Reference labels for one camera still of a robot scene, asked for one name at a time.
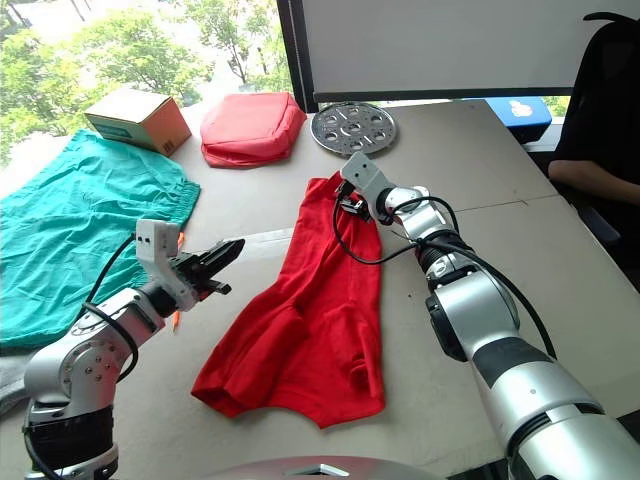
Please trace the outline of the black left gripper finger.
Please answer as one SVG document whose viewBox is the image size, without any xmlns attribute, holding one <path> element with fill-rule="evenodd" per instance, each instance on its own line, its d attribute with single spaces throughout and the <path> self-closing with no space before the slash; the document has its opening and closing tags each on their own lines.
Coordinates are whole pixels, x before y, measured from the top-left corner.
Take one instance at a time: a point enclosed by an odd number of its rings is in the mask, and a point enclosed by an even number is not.
<svg viewBox="0 0 640 480">
<path fill-rule="evenodd" d="M 233 255 L 201 255 L 199 257 L 201 282 L 213 279 L 220 271 L 224 270 L 237 259 Z"/>
<path fill-rule="evenodd" d="M 222 240 L 199 255 L 204 266 L 228 266 L 234 262 L 245 246 L 244 239 Z"/>
</svg>

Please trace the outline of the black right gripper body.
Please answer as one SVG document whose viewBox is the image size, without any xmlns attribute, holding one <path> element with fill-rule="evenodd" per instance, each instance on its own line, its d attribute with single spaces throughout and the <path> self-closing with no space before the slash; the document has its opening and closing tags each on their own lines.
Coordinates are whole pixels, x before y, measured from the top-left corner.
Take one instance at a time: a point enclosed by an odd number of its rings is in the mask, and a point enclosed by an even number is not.
<svg viewBox="0 0 640 480">
<path fill-rule="evenodd" d="M 347 180 L 342 180 L 336 189 L 334 205 L 334 223 L 338 223 L 339 212 L 370 222 L 372 216 L 367 201 L 355 192 L 355 187 Z"/>
</svg>

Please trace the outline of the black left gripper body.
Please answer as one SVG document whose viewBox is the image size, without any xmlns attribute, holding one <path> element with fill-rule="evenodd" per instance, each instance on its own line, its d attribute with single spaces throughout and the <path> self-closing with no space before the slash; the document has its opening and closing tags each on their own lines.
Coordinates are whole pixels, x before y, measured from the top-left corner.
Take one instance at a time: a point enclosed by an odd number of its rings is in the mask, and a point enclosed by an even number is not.
<svg viewBox="0 0 640 480">
<path fill-rule="evenodd" d="M 204 301 L 213 293 L 221 295 L 230 293 L 231 286 L 227 283 L 217 281 L 214 278 L 207 282 L 200 281 L 199 255 L 180 253 L 176 258 L 169 261 L 169 265 L 173 272 L 196 292 L 199 301 Z"/>
</svg>

